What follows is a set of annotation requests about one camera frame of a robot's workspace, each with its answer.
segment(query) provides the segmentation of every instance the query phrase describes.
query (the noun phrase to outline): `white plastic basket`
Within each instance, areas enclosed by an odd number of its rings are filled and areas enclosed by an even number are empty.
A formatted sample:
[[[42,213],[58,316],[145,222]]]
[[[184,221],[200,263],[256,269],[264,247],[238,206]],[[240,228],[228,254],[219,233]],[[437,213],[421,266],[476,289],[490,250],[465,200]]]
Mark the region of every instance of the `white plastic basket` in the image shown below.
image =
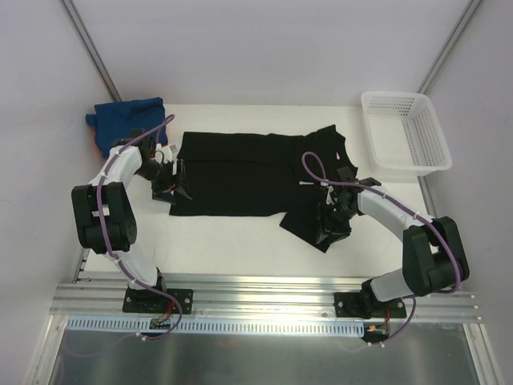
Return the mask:
[[[452,165],[431,100],[412,92],[364,92],[366,137],[381,178],[424,176]]]

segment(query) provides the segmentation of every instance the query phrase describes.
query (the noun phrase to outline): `white tabletop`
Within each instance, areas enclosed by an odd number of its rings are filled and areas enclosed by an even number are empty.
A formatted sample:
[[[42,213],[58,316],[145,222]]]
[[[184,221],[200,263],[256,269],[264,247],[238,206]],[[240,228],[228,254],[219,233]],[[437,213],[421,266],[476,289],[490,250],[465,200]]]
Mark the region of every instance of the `white tabletop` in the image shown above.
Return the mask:
[[[303,135],[330,124],[346,138],[358,177],[372,176],[359,107],[166,105],[176,114],[168,138],[179,147],[193,132],[254,132]],[[416,180],[384,183],[397,198],[424,212]],[[165,273],[294,277],[371,277],[401,266],[402,245],[370,217],[351,220],[350,237],[327,253],[280,227],[284,214],[271,217],[171,217],[169,204],[151,199],[150,184],[132,179],[128,196],[138,225],[138,241]],[[90,252],[88,271],[116,271]]]

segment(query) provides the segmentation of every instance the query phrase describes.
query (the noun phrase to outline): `gray floor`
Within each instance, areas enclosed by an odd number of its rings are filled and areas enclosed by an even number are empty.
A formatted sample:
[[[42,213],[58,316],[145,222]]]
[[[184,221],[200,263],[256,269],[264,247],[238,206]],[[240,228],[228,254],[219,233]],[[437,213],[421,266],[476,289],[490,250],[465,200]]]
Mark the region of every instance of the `gray floor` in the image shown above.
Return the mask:
[[[91,353],[123,334],[68,331],[67,346]],[[175,334],[129,338],[93,358],[59,351],[53,384],[475,384],[460,325],[412,325],[384,349],[354,338]]]

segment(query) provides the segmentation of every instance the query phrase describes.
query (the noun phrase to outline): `blue towel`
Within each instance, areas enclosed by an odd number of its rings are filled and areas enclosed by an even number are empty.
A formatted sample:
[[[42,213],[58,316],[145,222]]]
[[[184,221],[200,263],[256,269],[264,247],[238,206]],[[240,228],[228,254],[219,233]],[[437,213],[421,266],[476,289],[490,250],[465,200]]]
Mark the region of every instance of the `blue towel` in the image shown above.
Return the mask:
[[[86,115],[86,122],[94,128],[96,146],[105,159],[115,140],[130,137],[130,132],[137,128],[154,128],[165,116],[162,98],[96,104],[95,111],[96,114]],[[165,129],[160,132],[159,143],[168,144]]]

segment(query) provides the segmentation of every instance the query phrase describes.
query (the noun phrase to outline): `white wall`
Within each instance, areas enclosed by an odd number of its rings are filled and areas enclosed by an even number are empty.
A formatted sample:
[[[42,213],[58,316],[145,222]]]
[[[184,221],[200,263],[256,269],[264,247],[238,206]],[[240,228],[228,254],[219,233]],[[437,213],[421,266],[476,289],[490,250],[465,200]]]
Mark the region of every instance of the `white wall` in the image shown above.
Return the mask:
[[[125,99],[360,105],[416,91],[468,0],[76,0]]]
[[[0,2],[0,383],[21,383],[75,263],[71,189],[88,181],[84,115],[107,102],[59,2]]]
[[[458,222],[506,383],[513,383],[513,2],[487,0],[431,98],[454,166],[429,178]]]

